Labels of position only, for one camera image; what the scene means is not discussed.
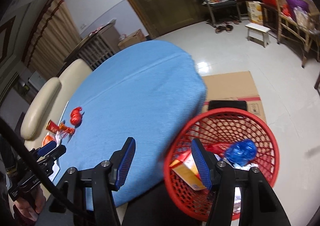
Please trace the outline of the person's left hand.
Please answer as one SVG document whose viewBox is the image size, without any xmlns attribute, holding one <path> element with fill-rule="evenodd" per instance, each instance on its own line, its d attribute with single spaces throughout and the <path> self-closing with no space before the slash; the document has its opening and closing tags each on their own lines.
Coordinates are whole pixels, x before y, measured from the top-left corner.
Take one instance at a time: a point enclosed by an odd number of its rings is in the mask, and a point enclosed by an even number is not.
<svg viewBox="0 0 320 226">
<path fill-rule="evenodd" d="M 40 186 L 36 188 L 36 192 L 34 195 L 34 204 L 35 208 L 33 208 L 28 201 L 23 198 L 18 198 L 14 201 L 18 211 L 26 218 L 36 222 L 39 214 L 41 213 L 44 205 L 46 203 L 46 198 L 43 194 L 43 190 Z"/>
</svg>

